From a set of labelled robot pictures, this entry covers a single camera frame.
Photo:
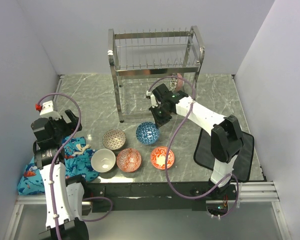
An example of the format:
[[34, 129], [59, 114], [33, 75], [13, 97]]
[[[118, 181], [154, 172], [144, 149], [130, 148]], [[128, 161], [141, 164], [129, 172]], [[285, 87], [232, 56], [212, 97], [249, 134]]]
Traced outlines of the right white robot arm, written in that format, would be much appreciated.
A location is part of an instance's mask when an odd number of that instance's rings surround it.
[[209, 186], [210, 196], [221, 199], [230, 182], [234, 163], [244, 146], [243, 132], [234, 115], [228, 117], [213, 112], [196, 102], [183, 91], [172, 92], [165, 84], [148, 90], [146, 97], [151, 100], [151, 111], [156, 128], [168, 123], [174, 113], [192, 121], [210, 136], [210, 151], [214, 157], [214, 166]]

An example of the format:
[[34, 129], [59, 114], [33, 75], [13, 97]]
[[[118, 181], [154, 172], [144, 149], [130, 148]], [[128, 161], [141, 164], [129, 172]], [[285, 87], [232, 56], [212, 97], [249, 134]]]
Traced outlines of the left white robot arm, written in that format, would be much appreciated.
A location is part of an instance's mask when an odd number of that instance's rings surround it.
[[46, 230], [41, 240], [87, 240], [89, 232], [82, 219], [82, 201], [90, 188], [81, 175], [66, 178], [64, 138], [81, 131], [81, 118], [66, 110], [66, 122], [53, 107], [40, 110], [40, 117], [31, 124], [36, 137], [33, 143], [34, 163], [43, 180], [46, 201]]

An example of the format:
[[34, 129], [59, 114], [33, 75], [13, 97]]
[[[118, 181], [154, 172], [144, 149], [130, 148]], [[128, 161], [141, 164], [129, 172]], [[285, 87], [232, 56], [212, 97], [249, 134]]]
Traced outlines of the orange floral pattern bowl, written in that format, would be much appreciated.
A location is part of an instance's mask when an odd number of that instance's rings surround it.
[[169, 169], [175, 162], [175, 155], [172, 150], [168, 153], [167, 165], [166, 165], [166, 155], [168, 148], [166, 146], [156, 147], [150, 154], [151, 164], [159, 170]]

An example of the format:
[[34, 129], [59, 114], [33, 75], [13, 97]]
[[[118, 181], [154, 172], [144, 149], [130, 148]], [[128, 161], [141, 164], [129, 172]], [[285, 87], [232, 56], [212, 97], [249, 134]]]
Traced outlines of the black white leaf bowl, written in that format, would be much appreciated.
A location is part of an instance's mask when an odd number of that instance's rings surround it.
[[169, 80], [169, 88], [172, 92], [178, 92], [183, 90], [184, 88], [184, 81], [181, 80], [183, 77], [180, 73], [174, 73], [173, 77]]

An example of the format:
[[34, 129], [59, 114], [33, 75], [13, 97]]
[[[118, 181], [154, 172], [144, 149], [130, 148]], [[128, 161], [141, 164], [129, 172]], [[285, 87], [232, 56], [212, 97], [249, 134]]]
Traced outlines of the steel two-tier dish rack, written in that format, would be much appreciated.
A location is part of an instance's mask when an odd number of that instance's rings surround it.
[[110, 28], [107, 38], [107, 58], [120, 123], [151, 114], [146, 92], [157, 79], [163, 78], [168, 87], [175, 87], [177, 82], [171, 76], [186, 76], [197, 86], [205, 46], [196, 25], [123, 33]]

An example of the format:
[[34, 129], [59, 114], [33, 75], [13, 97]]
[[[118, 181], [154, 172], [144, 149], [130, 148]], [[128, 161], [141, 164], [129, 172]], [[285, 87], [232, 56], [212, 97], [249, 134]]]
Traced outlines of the blue triangle pattern bowl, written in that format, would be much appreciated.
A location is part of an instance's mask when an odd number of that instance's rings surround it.
[[153, 122], [143, 122], [136, 129], [136, 138], [143, 145], [156, 143], [160, 136], [160, 131]]

